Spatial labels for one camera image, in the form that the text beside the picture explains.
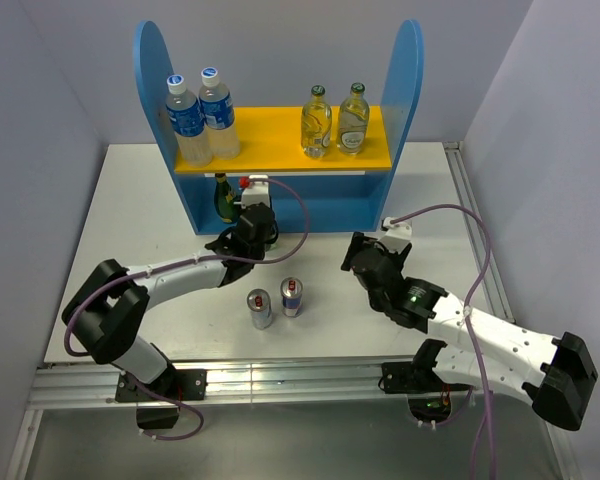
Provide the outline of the green Perrier bottle front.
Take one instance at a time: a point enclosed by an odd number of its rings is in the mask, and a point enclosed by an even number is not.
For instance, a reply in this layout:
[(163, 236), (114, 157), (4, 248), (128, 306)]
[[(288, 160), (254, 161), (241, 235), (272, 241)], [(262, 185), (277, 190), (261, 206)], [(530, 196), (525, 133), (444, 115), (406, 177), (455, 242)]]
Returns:
[(216, 181), (214, 190), (216, 213), (224, 223), (235, 223), (240, 211), (240, 208), (235, 204), (236, 192), (225, 173), (216, 173), (214, 177)]

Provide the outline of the blue Red Bull can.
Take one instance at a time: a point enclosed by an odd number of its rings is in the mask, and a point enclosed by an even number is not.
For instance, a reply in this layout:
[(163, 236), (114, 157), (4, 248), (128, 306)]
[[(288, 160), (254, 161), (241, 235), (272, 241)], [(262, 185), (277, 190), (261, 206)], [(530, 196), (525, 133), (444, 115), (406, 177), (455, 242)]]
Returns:
[(283, 314), (296, 317), (302, 305), (303, 284), (295, 277), (285, 278), (280, 286)]

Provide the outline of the silver Red Bull can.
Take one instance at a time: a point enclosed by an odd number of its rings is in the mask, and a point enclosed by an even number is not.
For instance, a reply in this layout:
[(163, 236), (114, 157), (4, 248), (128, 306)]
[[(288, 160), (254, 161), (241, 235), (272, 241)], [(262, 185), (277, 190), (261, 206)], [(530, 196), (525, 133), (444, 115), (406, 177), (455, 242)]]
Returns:
[(258, 330), (268, 328), (273, 322), (271, 299), (264, 289), (254, 289), (246, 298), (253, 326)]

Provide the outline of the clear Chang soda bottle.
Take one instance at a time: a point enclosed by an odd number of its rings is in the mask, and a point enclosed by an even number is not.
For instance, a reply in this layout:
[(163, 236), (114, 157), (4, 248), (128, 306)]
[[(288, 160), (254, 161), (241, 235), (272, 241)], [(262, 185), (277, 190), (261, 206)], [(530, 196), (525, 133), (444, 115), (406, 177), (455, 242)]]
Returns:
[(325, 95), (324, 86), (314, 85), (311, 98), (302, 108), (301, 146), (310, 158), (323, 157), (331, 140), (332, 109)]
[(366, 138), (370, 106), (364, 98), (365, 90), (363, 83), (354, 82), (339, 108), (337, 146), (344, 154), (359, 153)]

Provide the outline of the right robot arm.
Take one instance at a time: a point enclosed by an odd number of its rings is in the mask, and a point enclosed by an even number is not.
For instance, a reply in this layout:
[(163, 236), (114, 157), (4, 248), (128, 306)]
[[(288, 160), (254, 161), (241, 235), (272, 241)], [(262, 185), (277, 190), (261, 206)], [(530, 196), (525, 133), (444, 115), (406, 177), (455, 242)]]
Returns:
[(386, 239), (356, 232), (342, 263), (366, 290), (371, 308), (424, 334), (409, 361), (382, 366), (387, 394), (432, 393), (487, 385), (532, 407), (546, 422), (580, 429), (598, 372), (579, 336), (537, 333), (479, 309), (423, 279), (405, 277), (411, 247), (391, 250)]

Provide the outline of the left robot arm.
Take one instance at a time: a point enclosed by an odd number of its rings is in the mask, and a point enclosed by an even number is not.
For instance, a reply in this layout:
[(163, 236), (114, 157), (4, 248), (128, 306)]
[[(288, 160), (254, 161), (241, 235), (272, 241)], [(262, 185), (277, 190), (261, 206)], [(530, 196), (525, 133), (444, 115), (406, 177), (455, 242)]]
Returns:
[(98, 364), (111, 364), (134, 376), (152, 399), (178, 393), (177, 374), (169, 359), (138, 335), (149, 309), (197, 290), (220, 288), (249, 273), (265, 256), (275, 230), (273, 210), (263, 203), (247, 207), (235, 225), (199, 253), (154, 267), (126, 268), (116, 260), (100, 262), (61, 314)]

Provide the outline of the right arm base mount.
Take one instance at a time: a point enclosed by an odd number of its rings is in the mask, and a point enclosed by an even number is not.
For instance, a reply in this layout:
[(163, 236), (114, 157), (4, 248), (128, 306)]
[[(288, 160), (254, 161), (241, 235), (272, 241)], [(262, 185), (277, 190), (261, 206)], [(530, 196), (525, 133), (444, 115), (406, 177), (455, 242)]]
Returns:
[(445, 383), (412, 361), (382, 363), (378, 388), (386, 395), (405, 396), (409, 419), (431, 430), (452, 423), (469, 406), (473, 394), (472, 387)]

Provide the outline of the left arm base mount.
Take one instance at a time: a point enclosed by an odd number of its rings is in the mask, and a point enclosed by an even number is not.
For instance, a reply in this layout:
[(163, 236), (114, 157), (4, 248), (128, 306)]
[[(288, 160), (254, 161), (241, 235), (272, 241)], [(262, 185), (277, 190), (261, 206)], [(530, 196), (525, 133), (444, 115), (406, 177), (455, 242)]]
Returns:
[[(190, 401), (203, 401), (207, 387), (205, 369), (176, 369), (168, 366), (153, 383), (144, 384), (128, 372), (119, 374), (114, 400), (116, 403), (136, 404), (136, 425), (141, 434), (161, 441), (176, 441), (197, 435), (205, 420)], [(198, 419), (195, 429), (186, 434), (167, 435), (180, 415), (191, 413)]]

